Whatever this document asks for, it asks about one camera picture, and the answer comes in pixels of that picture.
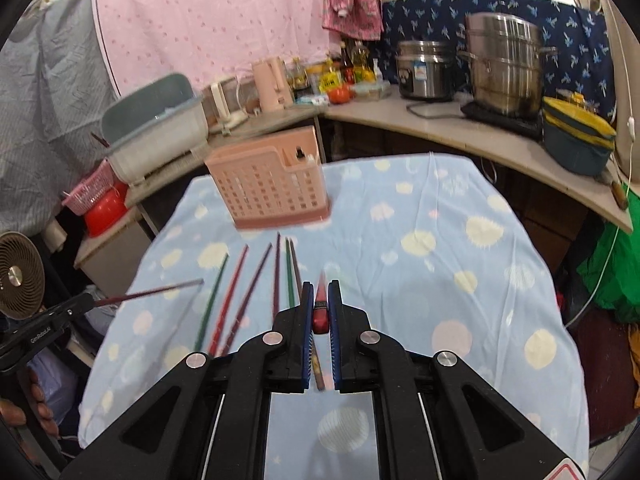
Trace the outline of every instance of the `finger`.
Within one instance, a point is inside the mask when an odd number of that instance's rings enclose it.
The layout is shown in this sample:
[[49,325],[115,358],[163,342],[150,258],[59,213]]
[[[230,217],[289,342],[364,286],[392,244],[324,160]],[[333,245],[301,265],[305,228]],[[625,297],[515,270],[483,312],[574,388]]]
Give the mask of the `finger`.
[[45,400],[44,392],[42,391],[42,388],[37,384],[31,385],[31,396],[36,399],[36,402],[44,402]]
[[39,384],[40,380],[38,379],[38,374],[33,370],[33,368],[27,368],[29,371],[29,380],[33,384]]
[[51,411],[51,408],[41,402],[38,403],[38,414],[41,416],[41,418],[44,418],[45,420],[49,420],[50,418],[53,418],[53,412]]
[[40,425],[48,435],[58,437],[58,425],[53,420],[41,420]]
[[12,428],[24,426],[27,423],[24,412],[8,400],[0,399],[0,415]]

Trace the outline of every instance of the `pink towel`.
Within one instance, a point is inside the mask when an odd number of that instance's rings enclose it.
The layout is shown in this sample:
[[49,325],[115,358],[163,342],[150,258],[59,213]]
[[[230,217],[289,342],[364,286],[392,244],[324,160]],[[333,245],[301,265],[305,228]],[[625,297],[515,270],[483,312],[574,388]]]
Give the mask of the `pink towel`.
[[246,75],[251,62],[325,59],[339,50],[322,28],[322,0],[95,0],[105,62],[121,94],[169,72],[195,88]]
[[382,16],[378,0],[324,0],[322,26],[355,38],[379,40]]

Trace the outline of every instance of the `blue floral curtain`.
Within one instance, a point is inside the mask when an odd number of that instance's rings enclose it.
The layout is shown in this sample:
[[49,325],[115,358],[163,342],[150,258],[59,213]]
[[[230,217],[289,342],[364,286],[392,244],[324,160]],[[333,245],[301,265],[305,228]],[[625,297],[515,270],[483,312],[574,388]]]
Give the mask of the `blue floral curtain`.
[[[383,4],[384,33],[372,42],[385,78],[398,82],[396,47],[403,40],[450,41],[466,49],[465,15],[475,12],[514,14],[537,25],[546,46],[557,56],[545,62],[545,95],[556,89],[580,92],[604,118],[612,118],[616,103],[613,62],[604,15],[551,0],[394,0]],[[468,66],[458,59],[456,86],[470,91]]]

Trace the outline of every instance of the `stainless steel pot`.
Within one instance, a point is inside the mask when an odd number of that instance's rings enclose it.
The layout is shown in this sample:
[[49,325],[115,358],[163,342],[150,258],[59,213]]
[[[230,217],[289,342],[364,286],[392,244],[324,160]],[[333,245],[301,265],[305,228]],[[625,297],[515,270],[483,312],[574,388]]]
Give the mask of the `stainless steel pot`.
[[440,56],[452,60],[456,56],[453,44],[446,41],[400,41],[398,53],[400,56]]
[[542,103],[542,67],[557,54],[544,46],[542,32],[526,20],[498,12],[465,17],[474,99],[503,115],[531,118]]
[[456,51],[442,41],[401,41],[396,56],[400,94],[413,99],[451,99]]
[[510,14],[470,14],[465,17],[465,28],[466,49],[479,57],[537,66],[541,56],[558,53],[555,47],[544,46],[539,28]]
[[505,116],[534,118],[542,102],[542,68],[458,51],[469,61],[474,100]]

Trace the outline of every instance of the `metal screw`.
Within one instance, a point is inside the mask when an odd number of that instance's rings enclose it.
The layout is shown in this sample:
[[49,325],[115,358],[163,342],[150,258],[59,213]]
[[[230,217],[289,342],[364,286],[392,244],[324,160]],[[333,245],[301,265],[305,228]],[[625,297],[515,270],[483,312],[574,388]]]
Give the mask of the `metal screw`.
[[262,336],[262,342],[265,345],[273,346],[282,343],[282,334],[280,332],[267,332]]
[[458,362],[456,355],[453,352],[447,352],[446,350],[444,352],[440,352],[437,359],[442,366],[454,366]]
[[207,357],[204,354],[191,354],[187,357],[187,366],[189,368],[200,368],[207,362]]
[[380,334],[378,332],[374,332],[373,330],[367,330],[360,334],[360,340],[368,345],[375,345],[378,341],[380,341]]
[[8,277],[13,286],[22,285],[22,270],[17,265],[9,267]]

